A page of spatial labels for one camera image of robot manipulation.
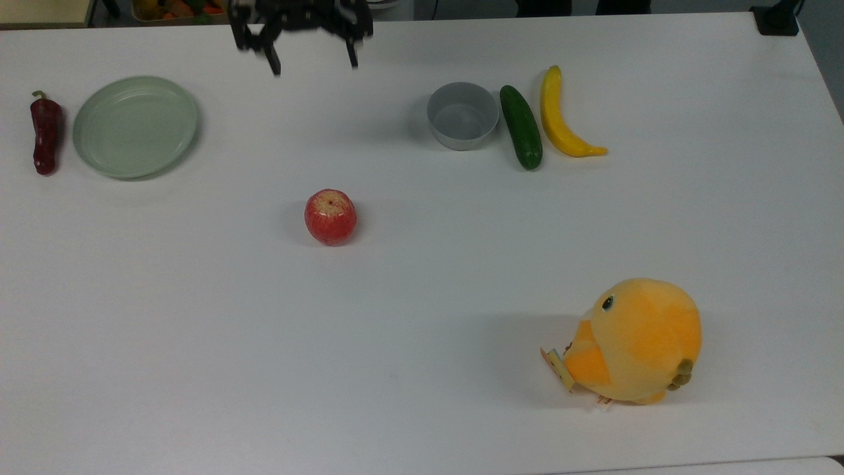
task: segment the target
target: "red chili pepper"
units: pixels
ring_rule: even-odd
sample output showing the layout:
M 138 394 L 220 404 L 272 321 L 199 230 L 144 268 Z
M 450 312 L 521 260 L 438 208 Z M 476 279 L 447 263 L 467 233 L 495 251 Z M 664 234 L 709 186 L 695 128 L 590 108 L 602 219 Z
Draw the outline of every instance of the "red chili pepper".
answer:
M 37 90 L 32 95 L 41 96 L 30 106 L 32 125 L 35 126 L 35 170 L 41 175 L 49 175 L 56 169 L 56 148 L 64 116 L 62 107 L 47 99 L 43 91 Z

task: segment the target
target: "floor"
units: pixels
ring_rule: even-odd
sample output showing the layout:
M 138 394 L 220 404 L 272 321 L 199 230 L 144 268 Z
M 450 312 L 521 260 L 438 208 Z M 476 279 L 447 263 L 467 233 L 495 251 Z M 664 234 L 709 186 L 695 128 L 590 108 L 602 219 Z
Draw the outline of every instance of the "floor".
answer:
M 516 15 L 514 0 L 414 0 L 417 20 L 507 18 Z M 132 0 L 116 0 L 121 9 L 118 19 L 109 17 L 102 2 L 97 2 L 93 26 L 138 26 L 132 16 Z M 753 5 L 773 5 L 776 0 L 652 0 L 655 14 L 702 12 L 746 12 Z M 598 0 L 573 0 L 574 15 L 589 15 Z M 800 25 L 814 53 L 820 72 L 830 90 L 838 115 L 844 117 L 844 2 L 842 0 L 806 0 L 799 17 Z

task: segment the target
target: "gray bowl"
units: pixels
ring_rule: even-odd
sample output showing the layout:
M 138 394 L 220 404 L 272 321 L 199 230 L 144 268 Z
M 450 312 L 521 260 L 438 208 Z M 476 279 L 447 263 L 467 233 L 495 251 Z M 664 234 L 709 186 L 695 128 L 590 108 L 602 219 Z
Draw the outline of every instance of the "gray bowl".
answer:
M 498 123 L 498 104 L 479 85 L 450 83 L 428 100 L 428 123 L 436 139 L 446 147 L 477 149 Z

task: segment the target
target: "yellow plush chick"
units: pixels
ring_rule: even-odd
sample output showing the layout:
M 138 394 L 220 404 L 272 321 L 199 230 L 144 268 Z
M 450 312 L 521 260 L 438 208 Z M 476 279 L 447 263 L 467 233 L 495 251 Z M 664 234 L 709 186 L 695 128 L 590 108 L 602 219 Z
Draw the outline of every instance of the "yellow plush chick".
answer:
M 595 302 L 562 358 L 556 350 L 542 356 L 569 391 L 577 383 L 616 401 L 653 404 L 689 382 L 700 352 L 691 297 L 674 284 L 638 278 Z

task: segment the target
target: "cucumber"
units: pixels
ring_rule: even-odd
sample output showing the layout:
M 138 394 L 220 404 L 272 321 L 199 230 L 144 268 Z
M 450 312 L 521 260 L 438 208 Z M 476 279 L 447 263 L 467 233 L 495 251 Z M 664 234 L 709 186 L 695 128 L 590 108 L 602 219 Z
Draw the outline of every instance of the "cucumber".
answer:
M 542 139 L 533 112 L 515 87 L 506 85 L 499 94 L 516 157 L 525 170 L 536 170 L 542 161 Z

